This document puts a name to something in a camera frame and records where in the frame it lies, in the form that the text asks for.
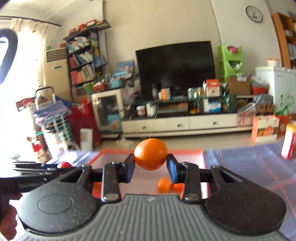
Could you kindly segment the large orange fruit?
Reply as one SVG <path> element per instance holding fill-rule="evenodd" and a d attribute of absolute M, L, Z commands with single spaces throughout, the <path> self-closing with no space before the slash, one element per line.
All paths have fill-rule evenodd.
<path fill-rule="evenodd" d="M 168 149 L 158 138 L 149 138 L 140 142 L 134 150 L 134 159 L 140 168 L 154 171 L 165 163 Z"/>

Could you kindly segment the orange white gift bag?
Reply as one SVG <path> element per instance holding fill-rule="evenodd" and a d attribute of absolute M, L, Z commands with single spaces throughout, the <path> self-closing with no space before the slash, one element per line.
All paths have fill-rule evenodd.
<path fill-rule="evenodd" d="M 274 142 L 278 136 L 280 119 L 273 115 L 255 116 L 251 133 L 253 143 Z"/>

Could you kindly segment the white floor air conditioner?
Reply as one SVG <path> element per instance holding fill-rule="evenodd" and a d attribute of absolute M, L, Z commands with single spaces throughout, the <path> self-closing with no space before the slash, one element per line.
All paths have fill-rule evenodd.
<path fill-rule="evenodd" d="M 72 100 L 66 48 L 48 50 L 45 57 L 46 85 L 53 87 L 56 96 Z"/>

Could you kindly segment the dark bookshelf with books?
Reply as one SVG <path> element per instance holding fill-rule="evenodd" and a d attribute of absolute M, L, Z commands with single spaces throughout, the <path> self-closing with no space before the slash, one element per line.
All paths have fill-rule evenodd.
<path fill-rule="evenodd" d="M 67 50 L 70 96 L 75 102 L 93 92 L 107 66 L 101 51 L 101 34 L 110 29 L 106 20 L 91 20 L 69 31 L 63 38 Z"/>

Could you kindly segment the white power strip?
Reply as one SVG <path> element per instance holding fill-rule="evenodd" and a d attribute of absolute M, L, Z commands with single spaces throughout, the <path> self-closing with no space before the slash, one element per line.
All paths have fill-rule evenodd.
<path fill-rule="evenodd" d="M 124 147 L 124 148 L 131 148 L 134 146 L 134 141 L 127 140 L 126 138 L 122 138 L 120 140 L 116 140 L 115 142 L 118 146 Z"/>

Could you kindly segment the mandarin orange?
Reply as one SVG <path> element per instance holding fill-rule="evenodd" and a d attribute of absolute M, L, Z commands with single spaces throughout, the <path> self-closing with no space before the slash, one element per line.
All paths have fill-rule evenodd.
<path fill-rule="evenodd" d="M 159 193 L 167 193 L 171 188 L 171 180 L 167 177 L 159 178 L 157 183 L 157 190 Z"/>

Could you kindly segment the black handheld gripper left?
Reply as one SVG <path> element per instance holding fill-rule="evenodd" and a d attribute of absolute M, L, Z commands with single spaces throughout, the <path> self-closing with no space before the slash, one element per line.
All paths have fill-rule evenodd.
<path fill-rule="evenodd" d="M 29 192 L 74 169 L 73 166 L 59 169 L 57 165 L 12 162 L 8 168 L 1 170 L 1 219 L 9 209 L 13 195 Z"/>

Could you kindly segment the white TV stand cabinet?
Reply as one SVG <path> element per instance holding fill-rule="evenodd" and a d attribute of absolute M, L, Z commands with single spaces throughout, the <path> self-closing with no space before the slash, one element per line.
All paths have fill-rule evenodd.
<path fill-rule="evenodd" d="M 190 136 L 251 130 L 251 124 L 237 124 L 236 113 L 163 113 L 157 105 L 154 116 L 125 115 L 123 90 L 114 89 L 90 95 L 98 129 L 105 138 L 122 134 L 126 138 Z"/>

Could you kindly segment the wooden display shelf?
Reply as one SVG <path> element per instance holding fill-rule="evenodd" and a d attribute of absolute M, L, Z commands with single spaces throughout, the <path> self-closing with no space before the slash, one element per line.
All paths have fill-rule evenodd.
<path fill-rule="evenodd" d="M 292 17 L 279 12 L 271 15 L 284 68 L 295 69 L 295 14 Z"/>

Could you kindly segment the black flat screen television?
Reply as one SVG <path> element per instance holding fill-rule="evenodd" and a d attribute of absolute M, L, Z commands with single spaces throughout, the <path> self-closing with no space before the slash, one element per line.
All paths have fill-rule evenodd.
<path fill-rule="evenodd" d="M 216 78 L 210 41 L 163 45 L 135 53 L 145 98 L 152 97 L 153 87 L 177 93 L 201 87 L 205 80 Z"/>

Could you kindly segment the purple plaid cloth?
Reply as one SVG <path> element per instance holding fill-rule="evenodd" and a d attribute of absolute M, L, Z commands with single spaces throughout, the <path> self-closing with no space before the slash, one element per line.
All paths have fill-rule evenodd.
<path fill-rule="evenodd" d="M 209 169 L 213 165 L 223 166 L 238 175 L 255 182 L 281 196 L 287 205 L 287 216 L 280 231 L 289 239 L 295 240 L 295 158 L 283 159 L 281 142 L 240 147 L 232 149 L 169 150 L 178 162 L 189 161 L 201 169 Z M 111 161 L 123 162 L 131 153 L 124 149 L 103 149 L 99 152 L 70 152 L 73 166 L 90 164 L 101 168 Z M 122 195 L 136 193 L 136 188 L 146 184 L 140 194 L 157 194 L 157 182 L 160 178 L 169 178 L 166 165 L 156 171 L 145 171 L 138 166 L 131 184 L 120 184 Z"/>

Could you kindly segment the green stacking storage bins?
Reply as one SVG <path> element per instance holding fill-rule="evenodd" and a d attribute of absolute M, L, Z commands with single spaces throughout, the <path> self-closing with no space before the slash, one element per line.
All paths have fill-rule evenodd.
<path fill-rule="evenodd" d="M 227 82 L 227 77 L 244 73 L 242 47 L 220 45 L 217 47 L 220 67 L 220 80 Z"/>

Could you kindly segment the blue tissue box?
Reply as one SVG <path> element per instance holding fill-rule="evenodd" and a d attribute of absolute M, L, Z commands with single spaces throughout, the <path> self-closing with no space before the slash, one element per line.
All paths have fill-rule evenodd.
<path fill-rule="evenodd" d="M 208 112 L 209 113 L 219 113 L 221 111 L 221 102 L 220 101 L 210 101 L 208 102 Z"/>

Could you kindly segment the red cylindrical snack can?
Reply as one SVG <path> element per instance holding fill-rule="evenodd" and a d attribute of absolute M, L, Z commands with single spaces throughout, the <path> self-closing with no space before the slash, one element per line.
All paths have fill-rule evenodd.
<path fill-rule="evenodd" d="M 290 160 L 293 158 L 293 155 L 295 154 L 295 133 L 296 124 L 295 120 L 292 120 L 287 124 L 285 138 L 281 150 L 281 156 L 284 159 Z"/>

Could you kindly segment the round wall clock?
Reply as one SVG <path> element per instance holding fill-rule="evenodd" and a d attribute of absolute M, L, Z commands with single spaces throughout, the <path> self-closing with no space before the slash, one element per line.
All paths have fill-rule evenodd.
<path fill-rule="evenodd" d="M 263 20 L 263 15 L 261 11 L 254 6 L 247 6 L 245 9 L 245 13 L 248 18 L 254 23 L 261 23 Z"/>

